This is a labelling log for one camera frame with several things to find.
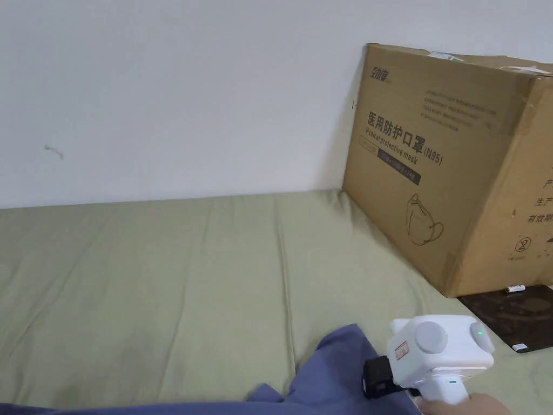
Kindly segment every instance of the green bed sheet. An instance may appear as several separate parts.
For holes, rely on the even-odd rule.
[[[383,352],[394,318],[471,314],[341,191],[0,211],[0,401],[56,408],[285,392],[333,329]],[[553,408],[553,349],[467,383]]]

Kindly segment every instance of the black tray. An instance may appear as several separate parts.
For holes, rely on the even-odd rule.
[[[517,353],[553,346],[553,290],[547,286],[465,295],[459,300]]]

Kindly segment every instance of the white wall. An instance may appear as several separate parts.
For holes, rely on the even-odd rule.
[[[0,206],[338,188],[365,43],[553,61],[535,3],[1,0]]]

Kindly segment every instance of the red label sticker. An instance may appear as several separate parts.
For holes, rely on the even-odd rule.
[[[399,360],[407,353],[409,353],[409,345],[407,344],[406,341],[404,341],[399,345],[397,349],[395,349],[395,358]]]

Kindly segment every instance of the small white object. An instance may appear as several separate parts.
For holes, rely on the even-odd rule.
[[[474,317],[423,315],[391,326],[387,357],[394,383],[417,388],[429,401],[463,402],[464,380],[493,365],[492,341]]]
[[[528,348],[528,346],[526,346],[524,343],[514,344],[512,347],[514,351],[519,351],[519,350]]]
[[[525,286],[508,286],[508,287],[505,287],[505,292],[515,293],[517,291],[524,291],[525,289],[526,289]]]
[[[517,69],[522,74],[553,75],[553,73],[538,69],[535,66],[502,66],[500,69]]]
[[[464,59],[458,58],[456,56],[450,55],[449,53],[445,53],[445,52],[430,52],[428,56],[432,58],[438,58],[438,59],[456,60],[457,62],[464,61]]]

